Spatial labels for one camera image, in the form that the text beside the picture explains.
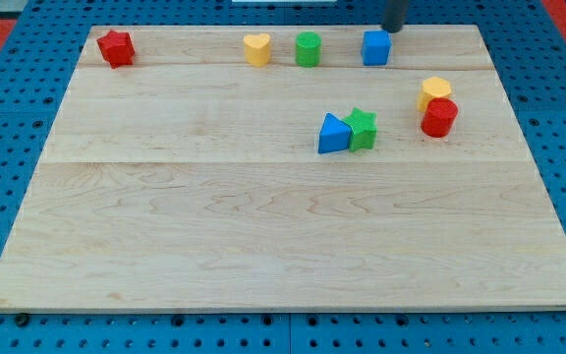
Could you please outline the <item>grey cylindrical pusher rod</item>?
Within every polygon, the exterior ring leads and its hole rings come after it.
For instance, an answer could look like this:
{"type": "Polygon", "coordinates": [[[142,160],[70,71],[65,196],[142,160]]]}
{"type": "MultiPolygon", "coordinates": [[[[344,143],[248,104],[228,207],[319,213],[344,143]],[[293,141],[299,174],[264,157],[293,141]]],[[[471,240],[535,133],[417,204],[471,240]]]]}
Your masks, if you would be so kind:
{"type": "Polygon", "coordinates": [[[409,0],[386,0],[381,27],[390,32],[399,32],[406,22],[409,0]]]}

